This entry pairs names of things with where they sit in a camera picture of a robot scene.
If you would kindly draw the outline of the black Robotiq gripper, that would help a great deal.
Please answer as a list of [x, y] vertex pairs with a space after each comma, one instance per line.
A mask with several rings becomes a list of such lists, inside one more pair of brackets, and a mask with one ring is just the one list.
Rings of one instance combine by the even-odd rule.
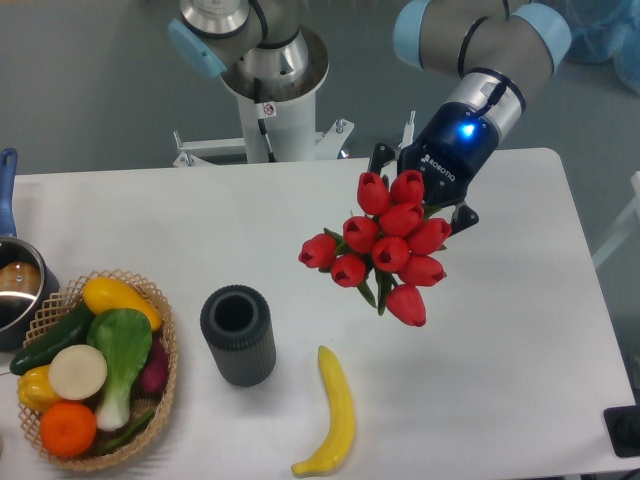
[[453, 238], [479, 223], [478, 213], [464, 200], [469, 184], [498, 144], [498, 130], [486, 119], [475, 117], [462, 103], [446, 103], [400, 155], [397, 148], [376, 143], [367, 171], [384, 183], [392, 183], [407, 170], [418, 171], [426, 205], [456, 204], [449, 222]]

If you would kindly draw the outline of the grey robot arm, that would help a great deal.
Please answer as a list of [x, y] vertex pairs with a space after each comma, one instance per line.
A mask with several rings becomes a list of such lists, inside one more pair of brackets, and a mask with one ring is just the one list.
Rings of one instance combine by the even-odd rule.
[[[185, 61], [220, 78], [238, 104], [251, 163], [334, 159], [350, 134], [338, 121], [318, 132], [315, 95], [329, 68], [324, 42], [294, 1], [184, 1], [168, 27]], [[559, 67], [571, 32], [555, 10], [532, 1], [412, 1], [393, 30], [396, 57], [460, 82], [420, 132], [399, 147], [378, 144], [369, 168], [419, 171], [425, 204], [449, 207], [451, 226], [478, 222], [471, 181]]]

